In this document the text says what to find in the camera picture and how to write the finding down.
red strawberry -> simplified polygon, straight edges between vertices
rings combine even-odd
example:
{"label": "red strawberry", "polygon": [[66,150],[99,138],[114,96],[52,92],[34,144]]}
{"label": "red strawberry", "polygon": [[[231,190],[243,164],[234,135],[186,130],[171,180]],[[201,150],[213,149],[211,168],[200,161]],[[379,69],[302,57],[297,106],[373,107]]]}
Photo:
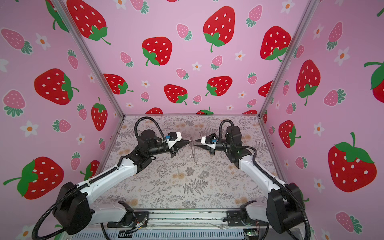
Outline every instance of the red strawberry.
{"label": "red strawberry", "polygon": [[206,110],[206,109],[200,110],[196,114],[213,114],[213,112],[211,112],[211,107],[209,107],[208,110]]}
{"label": "red strawberry", "polygon": [[289,81],[288,80],[285,80],[284,82],[284,87],[283,87],[283,95],[287,95],[288,93],[288,90],[289,90]]}
{"label": "red strawberry", "polygon": [[259,95],[263,96],[263,97],[266,97],[266,95],[268,94],[269,92],[269,89],[271,88],[271,85],[272,85],[272,81],[262,85],[260,88],[259,88]]}
{"label": "red strawberry", "polygon": [[81,174],[84,176],[84,181],[90,179],[91,177],[94,177],[97,171],[97,168],[99,167],[100,162],[97,160],[93,160],[86,168],[85,173],[81,172]]}
{"label": "red strawberry", "polygon": [[210,93],[213,96],[221,96],[226,93],[229,87],[232,85],[232,78],[228,76],[214,77],[207,82],[207,94]]}
{"label": "red strawberry", "polygon": [[299,77],[296,82],[296,92],[301,98],[306,98],[304,106],[307,105],[308,96],[314,94],[320,83],[320,71],[312,60],[306,60],[301,66]]}
{"label": "red strawberry", "polygon": [[36,92],[45,99],[59,105],[68,104],[73,97],[71,80],[63,71],[57,68],[50,69],[35,79]]}
{"label": "red strawberry", "polygon": [[103,75],[114,94],[120,95],[126,93],[127,91],[133,92],[133,90],[128,90],[127,82],[124,80],[124,78],[120,77],[119,75],[106,73],[104,73]]}
{"label": "red strawberry", "polygon": [[12,48],[20,50],[22,53],[28,55],[32,53],[32,46],[28,41],[24,41],[24,38],[20,33],[7,28],[2,28],[1,34]]}
{"label": "red strawberry", "polygon": [[364,67],[369,65],[380,65],[371,76],[371,89],[373,96],[384,103],[384,62],[368,62],[364,64]]}
{"label": "red strawberry", "polygon": [[257,81],[256,73],[250,73],[250,74],[248,75],[248,80],[247,80],[247,81],[248,81],[249,84],[251,84],[251,85],[255,84],[256,81]]}
{"label": "red strawberry", "polygon": [[165,65],[172,53],[172,43],[164,36],[145,39],[142,48],[144,56],[148,58],[146,66],[148,66],[148,61],[154,65]]}
{"label": "red strawberry", "polygon": [[304,53],[304,46],[300,45],[298,48],[296,48],[295,52],[293,53],[294,58],[299,58]]}
{"label": "red strawberry", "polygon": [[273,60],[283,55],[291,42],[291,35],[279,26],[273,26],[264,35],[260,56],[265,60]]}
{"label": "red strawberry", "polygon": [[324,104],[333,107],[337,103],[340,104],[342,101],[344,101],[346,95],[347,94],[342,89],[339,89],[337,91],[333,89],[325,96]]}
{"label": "red strawberry", "polygon": [[76,54],[74,53],[74,51],[72,51],[72,49],[69,49],[68,55],[69,55],[68,61],[70,65],[72,66],[73,69],[77,69],[77,67],[79,66],[79,61],[76,58]]}
{"label": "red strawberry", "polygon": [[53,122],[52,127],[56,132],[66,132],[71,129],[71,124],[67,120],[62,119],[60,121],[56,120]]}
{"label": "red strawberry", "polygon": [[24,113],[25,100],[23,95],[17,90],[10,90],[4,97],[3,103],[6,105],[4,111],[11,117],[20,116]]}
{"label": "red strawberry", "polygon": [[182,78],[184,80],[189,78],[188,73],[184,69],[178,68],[176,69],[176,73],[179,78]]}
{"label": "red strawberry", "polygon": [[290,120],[280,124],[278,131],[281,140],[287,148],[290,148],[295,144],[296,138],[301,138],[301,136],[296,137],[296,127]]}
{"label": "red strawberry", "polygon": [[163,114],[160,108],[151,108],[145,114]]}
{"label": "red strawberry", "polygon": [[200,102],[201,102],[201,96],[200,95],[196,95],[193,98],[193,104],[198,105]]}
{"label": "red strawberry", "polygon": [[107,122],[108,112],[105,106],[101,104],[100,98],[99,102],[95,103],[91,109],[91,117],[96,130],[101,131]]}
{"label": "red strawberry", "polygon": [[176,26],[176,29],[179,37],[184,38],[185,41],[189,41],[192,39],[192,32],[188,29],[186,25],[178,24]]}
{"label": "red strawberry", "polygon": [[87,109],[84,108],[84,105],[77,105],[77,111],[79,111],[79,117],[81,117],[82,120],[87,119]]}
{"label": "red strawberry", "polygon": [[204,23],[203,32],[205,40],[220,47],[228,43],[235,31],[235,11],[229,6],[220,8]]}
{"label": "red strawberry", "polygon": [[80,153],[78,152],[75,152],[72,156],[72,160],[71,160],[71,168],[72,170],[76,170],[78,168],[78,166],[80,165]]}
{"label": "red strawberry", "polygon": [[63,169],[52,159],[38,157],[22,170],[22,176],[7,180],[3,185],[20,179],[17,190],[26,199],[37,199],[56,188],[64,178]]}
{"label": "red strawberry", "polygon": [[251,108],[253,107],[255,104],[256,104],[257,100],[256,99],[252,99],[251,101],[248,102],[247,104],[247,108]]}
{"label": "red strawberry", "polygon": [[82,0],[67,0],[67,8],[81,35],[94,41],[107,36],[107,23],[103,16]]}
{"label": "red strawberry", "polygon": [[248,13],[249,18],[247,18],[247,26],[253,27],[254,25],[256,25],[256,22],[262,17],[262,12],[263,6],[261,5],[257,5],[252,10],[250,10]]}
{"label": "red strawberry", "polygon": [[341,142],[328,152],[328,165],[333,183],[344,192],[356,191],[370,184],[376,177],[376,166],[369,154],[355,147],[355,134],[351,132],[353,146]]}
{"label": "red strawberry", "polygon": [[332,31],[329,33],[329,36],[328,36],[327,49],[329,51],[331,51],[337,45],[337,41],[341,38],[342,34],[343,34],[343,23],[338,22],[333,27]]}
{"label": "red strawberry", "polygon": [[166,94],[168,100],[172,103],[182,103],[185,102],[187,105],[187,102],[185,101],[188,97],[188,92],[185,88],[167,84],[164,86],[164,93]]}
{"label": "red strawberry", "polygon": [[105,141],[103,138],[99,139],[99,145],[100,145],[100,149],[104,151],[105,150]]}

table surface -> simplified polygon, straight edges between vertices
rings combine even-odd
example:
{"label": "table surface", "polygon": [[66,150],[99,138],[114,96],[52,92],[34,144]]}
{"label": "table surface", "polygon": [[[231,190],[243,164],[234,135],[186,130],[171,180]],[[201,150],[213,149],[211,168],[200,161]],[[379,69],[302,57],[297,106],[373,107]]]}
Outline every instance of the table surface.
{"label": "table surface", "polygon": [[[127,116],[105,169],[116,164],[120,156],[127,155],[137,145],[134,124],[141,116]],[[236,115],[161,115],[151,116],[160,125],[164,134],[181,132],[182,138],[193,140],[215,132],[222,120],[230,119],[240,128],[243,145],[257,149],[257,161],[270,173],[277,176],[275,166],[265,144],[256,116]],[[223,126],[223,136],[229,126]],[[153,129],[150,120],[138,126],[139,134]],[[111,204],[125,201],[134,209],[194,209],[194,208],[239,208],[250,200],[266,202],[258,185],[244,172],[232,164],[224,152],[210,155],[208,151],[195,147],[194,163],[191,146],[183,147],[175,157],[169,153],[156,156],[143,171],[129,177],[99,197],[95,203]]]}

